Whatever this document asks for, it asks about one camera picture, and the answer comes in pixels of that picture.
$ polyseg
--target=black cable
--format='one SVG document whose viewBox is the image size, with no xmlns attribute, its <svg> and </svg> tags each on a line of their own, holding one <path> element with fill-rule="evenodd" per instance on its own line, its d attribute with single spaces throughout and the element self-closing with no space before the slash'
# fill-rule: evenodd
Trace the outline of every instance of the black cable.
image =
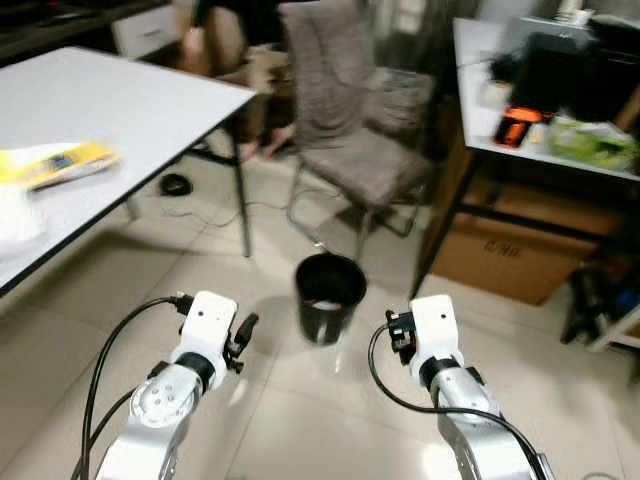
<svg viewBox="0 0 640 480">
<path fill-rule="evenodd" d="M 122 397 L 118 399 L 116 403 L 113 404 L 113 406 L 109 409 L 109 411 L 105 413 L 104 417 L 102 417 L 102 420 L 100 420 L 100 423 L 98 424 L 96 429 L 93 431 L 93 434 L 91 435 L 91 440 L 89 442 L 89 449 L 93 448 L 96 441 L 98 440 L 98 437 L 104 430 L 104 427 L 106 427 L 107 423 L 109 423 L 109 420 L 111 420 L 111 417 L 113 417 L 113 415 L 118 411 L 118 409 L 127 400 L 131 398 L 131 395 L 133 395 L 133 392 L 135 392 L 135 390 L 136 389 L 134 388 L 129 390 L 127 393 L 125 393 Z M 71 480 L 76 480 L 80 476 L 80 466 L 81 466 L 81 459 L 79 458 L 78 463 L 76 463 L 76 468 L 73 469 L 73 473 L 71 474 Z"/>
<path fill-rule="evenodd" d="M 503 418 L 497 415 L 493 415 L 492 413 L 483 412 L 482 410 L 475 410 L 473 408 L 420 407 L 418 405 L 413 405 L 409 402 L 402 400 L 400 397 L 397 397 L 393 392 L 391 392 L 391 390 L 389 390 L 386 387 L 386 385 L 382 383 L 382 380 L 378 376 L 378 372 L 376 370 L 376 366 L 373 361 L 373 352 L 375 350 L 376 342 L 378 341 L 378 338 L 380 337 L 382 332 L 384 332 L 388 328 L 389 328 L 388 325 L 381 325 L 380 327 L 378 327 L 378 329 L 375 331 L 375 333 L 371 337 L 371 341 L 369 342 L 369 355 L 368 355 L 369 370 L 371 371 L 371 376 L 373 377 L 373 380 L 376 382 L 376 385 L 378 386 L 378 388 L 380 388 L 380 390 L 382 390 L 382 393 L 384 393 L 389 399 L 391 399 L 398 405 L 408 408 L 409 410 L 413 410 L 414 412 L 426 413 L 426 414 L 437 414 L 437 415 L 447 415 L 450 413 L 462 413 L 466 415 L 477 415 L 479 417 L 483 417 L 483 418 L 486 418 L 487 420 L 491 420 L 492 422 L 497 423 L 502 428 L 510 432 L 514 437 L 516 437 L 516 439 L 518 440 L 518 442 L 520 443 L 520 445 L 524 450 L 524 454 L 527 457 L 527 461 L 529 462 L 529 465 L 533 469 L 533 472 L 535 473 L 536 478 L 538 480 L 544 480 L 545 478 L 547 478 L 546 474 L 542 470 L 542 466 L 540 465 L 540 462 L 538 461 L 538 452 L 536 452 L 535 448 L 533 448 L 533 445 L 531 445 L 531 442 L 529 442 L 529 440 L 527 440 L 527 437 L 525 437 L 522 433 L 520 433 L 520 431 L 516 427 L 511 425 L 508 421 L 504 420 Z"/>
<path fill-rule="evenodd" d="M 147 310 L 148 308 L 154 307 L 156 305 L 160 305 L 162 303 L 175 303 L 175 297 L 161 297 L 156 298 L 155 300 L 151 300 L 147 303 L 140 305 L 138 308 L 133 310 L 129 315 L 127 315 L 111 332 L 109 338 L 105 342 L 102 350 L 100 351 L 100 355 L 98 356 L 98 361 L 96 362 L 96 367 L 93 370 L 93 377 L 91 378 L 91 385 L 89 386 L 89 393 L 87 395 L 87 404 L 84 410 L 84 419 L 82 422 L 82 447 L 80 451 L 80 478 L 82 480 L 89 480 L 89 456 L 91 450 L 91 420 L 93 416 L 93 406 L 96 401 L 96 393 L 98 391 L 98 383 L 100 382 L 100 375 L 102 374 L 102 368 L 104 367 L 105 360 L 107 359 L 107 354 L 109 350 L 113 346 L 116 338 L 120 334 L 120 332 L 126 327 L 131 320 L 133 320 L 136 316 Z"/>
<path fill-rule="evenodd" d="M 321 194 L 327 195 L 327 196 L 329 196 L 331 198 L 337 198 L 337 197 L 340 196 L 339 193 L 328 192 L 328 191 L 325 191 L 325 190 L 323 190 L 321 188 L 308 188 L 307 190 L 303 190 L 301 192 L 298 192 L 296 197 L 302 195 L 303 193 L 321 193 Z M 162 206 L 162 198 L 163 197 L 161 196 L 160 197 L 160 211 L 162 212 L 162 216 L 163 217 L 169 217 L 169 218 L 195 217 L 200 222 L 205 224 L 204 230 L 207 230 L 207 229 L 210 229 L 210 228 L 224 228 L 224 227 L 227 227 L 227 226 L 231 225 L 236 220 L 236 218 L 238 218 L 240 216 L 240 211 L 238 210 L 236 213 L 233 214 L 233 216 L 231 218 L 229 218 L 229 220 L 225 220 L 222 223 L 212 223 L 211 221 L 205 220 L 204 218 L 202 218 L 201 216 L 199 216 L 197 213 L 194 213 L 194 212 L 183 212 L 183 213 L 171 212 L 171 211 L 165 209 Z M 274 210 L 286 210 L 287 207 L 288 207 L 288 205 L 282 205 L 282 206 L 281 205 L 273 205 L 273 204 L 266 203 L 266 202 L 247 202 L 247 203 L 245 203 L 245 205 L 247 207 L 254 206 L 254 205 L 263 206 L 263 207 L 272 208 Z"/>
</svg>

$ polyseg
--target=gray fabric chair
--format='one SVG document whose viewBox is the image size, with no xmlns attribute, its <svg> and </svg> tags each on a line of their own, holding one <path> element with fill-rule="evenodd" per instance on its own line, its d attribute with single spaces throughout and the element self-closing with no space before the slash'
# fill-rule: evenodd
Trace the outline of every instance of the gray fabric chair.
<svg viewBox="0 0 640 480">
<path fill-rule="evenodd" d="M 295 143 L 300 165 L 287 208 L 289 221 L 324 246 L 293 216 L 304 169 L 340 188 L 365 209 L 354 259 L 362 253 L 375 214 L 394 199 L 422 187 L 433 164 L 416 151 L 370 128 L 367 87 L 373 73 L 372 44 L 351 0 L 283 3 L 295 84 Z M 407 235 L 417 214 L 398 232 Z"/>
</svg>

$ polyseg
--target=black computer mouse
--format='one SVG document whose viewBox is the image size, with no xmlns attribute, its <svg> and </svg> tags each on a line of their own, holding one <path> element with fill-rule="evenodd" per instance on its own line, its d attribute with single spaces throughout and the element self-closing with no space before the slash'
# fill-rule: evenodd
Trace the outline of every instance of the black computer mouse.
<svg viewBox="0 0 640 480">
<path fill-rule="evenodd" d="M 184 175 L 167 173 L 160 179 L 160 195 L 183 197 L 193 192 L 193 184 Z"/>
</svg>

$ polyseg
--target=person's foot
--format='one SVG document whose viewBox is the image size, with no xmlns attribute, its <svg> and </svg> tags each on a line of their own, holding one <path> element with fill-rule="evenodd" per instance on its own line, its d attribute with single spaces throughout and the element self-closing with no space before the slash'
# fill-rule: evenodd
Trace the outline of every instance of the person's foot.
<svg viewBox="0 0 640 480">
<path fill-rule="evenodd" d="M 253 156 L 258 153 L 258 149 L 260 148 L 260 139 L 254 138 L 250 143 L 245 145 L 242 149 L 242 161 L 246 162 L 253 158 Z"/>
<path fill-rule="evenodd" d="M 287 143 L 291 137 L 293 137 L 293 124 L 284 128 L 274 128 L 271 132 L 271 143 L 264 150 L 265 160 L 270 160 L 271 156 L 278 151 L 278 149 Z"/>
</svg>

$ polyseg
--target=white cabinet drawer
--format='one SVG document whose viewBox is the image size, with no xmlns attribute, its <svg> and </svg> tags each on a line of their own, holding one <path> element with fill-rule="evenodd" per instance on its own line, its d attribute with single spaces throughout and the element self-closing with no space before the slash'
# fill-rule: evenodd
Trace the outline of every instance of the white cabinet drawer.
<svg viewBox="0 0 640 480">
<path fill-rule="evenodd" d="M 127 58 L 148 55 L 179 37 L 172 5 L 123 18 L 113 22 L 112 27 L 118 50 Z"/>
</svg>

